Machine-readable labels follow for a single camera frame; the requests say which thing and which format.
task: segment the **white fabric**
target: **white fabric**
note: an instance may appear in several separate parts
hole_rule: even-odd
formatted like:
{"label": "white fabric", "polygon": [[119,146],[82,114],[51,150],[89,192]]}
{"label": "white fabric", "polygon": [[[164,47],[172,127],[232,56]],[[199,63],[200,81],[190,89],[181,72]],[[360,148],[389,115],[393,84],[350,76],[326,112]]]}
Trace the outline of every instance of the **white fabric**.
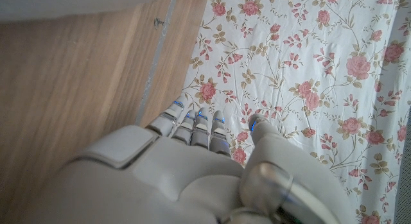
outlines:
{"label": "white fabric", "polygon": [[238,162],[259,112],[340,179],[358,222],[392,223],[411,103],[409,1],[208,0],[183,95],[189,108],[223,111]]}

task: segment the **wooden board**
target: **wooden board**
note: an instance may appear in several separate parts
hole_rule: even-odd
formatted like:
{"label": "wooden board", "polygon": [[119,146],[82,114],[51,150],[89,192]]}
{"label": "wooden board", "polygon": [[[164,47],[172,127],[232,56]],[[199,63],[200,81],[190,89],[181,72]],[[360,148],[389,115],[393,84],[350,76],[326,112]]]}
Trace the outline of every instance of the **wooden board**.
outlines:
{"label": "wooden board", "polygon": [[[176,2],[160,57],[170,76],[157,68],[152,87],[164,104],[182,88],[205,3]],[[74,152],[134,123],[162,31],[154,19],[164,20],[169,4],[0,25],[0,223],[15,223]]]}
{"label": "wooden board", "polygon": [[202,19],[207,0],[177,0],[175,7],[184,10],[173,12],[170,31],[167,33],[162,49],[160,62],[152,82],[150,96],[147,100],[140,125],[146,126],[169,105],[170,100],[180,96],[187,73],[193,47],[198,35],[198,25]]}

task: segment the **blue led light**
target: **blue led light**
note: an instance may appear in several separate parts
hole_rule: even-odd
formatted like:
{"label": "blue led light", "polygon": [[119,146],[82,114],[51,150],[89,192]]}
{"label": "blue led light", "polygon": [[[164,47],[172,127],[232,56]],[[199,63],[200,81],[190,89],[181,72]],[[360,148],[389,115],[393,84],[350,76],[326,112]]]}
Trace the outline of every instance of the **blue led light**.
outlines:
{"label": "blue led light", "polygon": [[251,131],[254,131],[254,126],[256,125],[257,121],[254,122],[254,124],[252,124],[251,126]]}

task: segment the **robotic hand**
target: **robotic hand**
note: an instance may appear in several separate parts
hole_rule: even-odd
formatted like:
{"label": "robotic hand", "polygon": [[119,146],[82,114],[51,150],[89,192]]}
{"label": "robotic hand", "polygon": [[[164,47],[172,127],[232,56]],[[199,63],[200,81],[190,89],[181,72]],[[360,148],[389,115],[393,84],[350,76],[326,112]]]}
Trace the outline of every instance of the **robotic hand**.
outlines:
{"label": "robotic hand", "polygon": [[145,129],[127,126],[79,153],[30,204],[23,223],[354,223],[338,180],[258,114],[243,169],[224,118],[179,97]]}

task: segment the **floral tablecloth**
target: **floral tablecloth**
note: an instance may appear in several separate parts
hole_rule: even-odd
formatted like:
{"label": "floral tablecloth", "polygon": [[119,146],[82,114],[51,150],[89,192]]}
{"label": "floral tablecloth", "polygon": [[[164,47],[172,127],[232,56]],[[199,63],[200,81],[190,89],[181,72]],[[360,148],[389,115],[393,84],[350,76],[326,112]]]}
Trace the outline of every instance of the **floral tablecloth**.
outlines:
{"label": "floral tablecloth", "polygon": [[392,223],[411,104],[409,1],[208,0],[183,95],[224,112],[236,161],[254,147],[248,119],[263,114],[341,181],[359,223]]}

